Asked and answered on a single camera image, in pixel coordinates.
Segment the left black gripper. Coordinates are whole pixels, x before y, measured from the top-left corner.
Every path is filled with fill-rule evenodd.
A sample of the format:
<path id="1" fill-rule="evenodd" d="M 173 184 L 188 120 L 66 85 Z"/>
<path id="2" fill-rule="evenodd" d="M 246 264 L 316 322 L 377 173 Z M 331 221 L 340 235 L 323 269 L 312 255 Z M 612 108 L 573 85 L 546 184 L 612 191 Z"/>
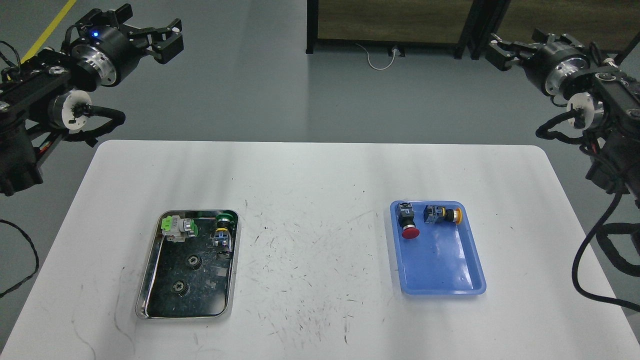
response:
<path id="1" fill-rule="evenodd" d="M 71 43 L 70 55 L 92 66 L 104 87 L 119 85 L 142 57 L 165 65 L 185 49 L 180 18 L 158 28 L 121 26 L 132 16 L 131 4 L 123 4 L 115 10 L 94 8 L 75 23 L 78 30 L 89 29 Z"/>

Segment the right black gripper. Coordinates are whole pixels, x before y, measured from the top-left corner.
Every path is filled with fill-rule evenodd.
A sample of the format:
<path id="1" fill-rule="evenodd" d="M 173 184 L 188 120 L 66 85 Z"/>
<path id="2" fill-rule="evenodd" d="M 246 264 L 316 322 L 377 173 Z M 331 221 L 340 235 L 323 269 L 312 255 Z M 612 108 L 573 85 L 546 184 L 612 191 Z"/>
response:
<path id="1" fill-rule="evenodd" d="M 566 88 L 570 75 L 590 67 L 590 60 L 581 51 L 586 46 L 568 33 L 550 33 L 535 28 L 531 39 L 537 46 L 521 41 L 505 41 L 496 33 L 490 34 L 485 59 L 501 72 L 521 66 L 526 79 L 545 96 L 557 96 Z"/>

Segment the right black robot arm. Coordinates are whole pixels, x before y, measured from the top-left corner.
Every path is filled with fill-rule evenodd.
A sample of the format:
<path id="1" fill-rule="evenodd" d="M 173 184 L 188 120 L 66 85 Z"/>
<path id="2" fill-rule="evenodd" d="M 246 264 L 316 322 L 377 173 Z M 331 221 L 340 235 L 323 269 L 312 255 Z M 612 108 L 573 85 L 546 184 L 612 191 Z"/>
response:
<path id="1" fill-rule="evenodd" d="M 614 196 L 574 255 L 574 289 L 587 299 L 638 312 L 637 303 L 583 289 L 579 265 L 586 248 L 596 240 L 615 269 L 639 276 L 639 266 L 624 258 L 611 240 L 612 235 L 629 236 L 638 249 L 639 224 L 609 222 L 622 196 L 631 194 L 634 203 L 639 203 L 639 80 L 620 68 L 619 57 L 610 57 L 594 42 L 584 44 L 570 34 L 546 33 L 538 28 L 531 37 L 532 42 L 526 43 L 492 34 L 486 60 L 503 72 L 521 67 L 544 96 L 551 101 L 564 100 L 560 105 L 564 112 L 540 125 L 535 136 L 577 146 L 590 159 L 586 179 Z"/>

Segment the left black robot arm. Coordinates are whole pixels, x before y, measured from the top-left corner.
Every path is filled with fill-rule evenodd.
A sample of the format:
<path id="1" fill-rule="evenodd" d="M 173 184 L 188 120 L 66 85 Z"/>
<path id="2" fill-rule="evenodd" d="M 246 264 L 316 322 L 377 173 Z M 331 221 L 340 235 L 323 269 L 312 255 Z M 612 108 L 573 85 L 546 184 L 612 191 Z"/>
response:
<path id="1" fill-rule="evenodd" d="M 163 27 L 128 25 L 129 3 L 94 8 L 46 47 L 1 70 L 0 189 L 13 196 L 43 182 L 41 166 L 62 142 L 96 146 L 123 125 L 124 112 L 95 105 L 90 92 L 121 84 L 146 56 L 167 64 L 185 48 L 180 18 Z"/>

